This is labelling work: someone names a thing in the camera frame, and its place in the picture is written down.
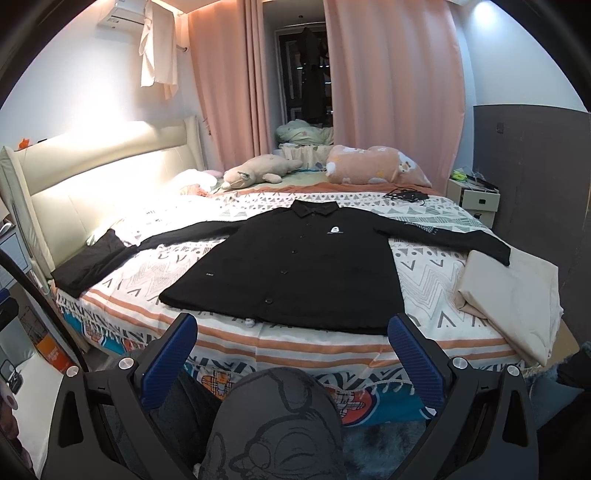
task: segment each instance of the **nightstand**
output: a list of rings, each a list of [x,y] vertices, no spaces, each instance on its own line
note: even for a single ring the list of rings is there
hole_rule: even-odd
[[[480,220],[483,225],[492,228],[501,198],[499,190],[494,185],[482,186],[470,181],[449,179],[446,197]]]

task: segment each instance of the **air conditioner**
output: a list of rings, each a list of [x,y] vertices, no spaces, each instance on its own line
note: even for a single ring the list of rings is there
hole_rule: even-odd
[[[127,31],[142,31],[146,0],[106,0],[99,25]]]

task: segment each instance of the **pink curtain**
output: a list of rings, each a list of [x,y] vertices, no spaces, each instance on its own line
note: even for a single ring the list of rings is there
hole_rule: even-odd
[[[203,116],[225,169],[270,152],[262,0],[219,0],[189,14]]]
[[[335,144],[394,147],[440,192],[456,158],[465,102],[445,0],[324,0]]]

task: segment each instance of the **headboard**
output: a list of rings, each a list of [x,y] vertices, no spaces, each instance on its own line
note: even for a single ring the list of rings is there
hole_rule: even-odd
[[[145,202],[178,173],[204,170],[197,119],[124,122],[0,151],[0,192],[38,276],[92,232]]]

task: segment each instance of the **pink pillow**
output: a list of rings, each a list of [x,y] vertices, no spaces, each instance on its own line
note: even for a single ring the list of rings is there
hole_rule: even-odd
[[[326,161],[326,176],[331,183],[398,183],[432,187],[421,167],[391,147],[362,150],[335,145]]]

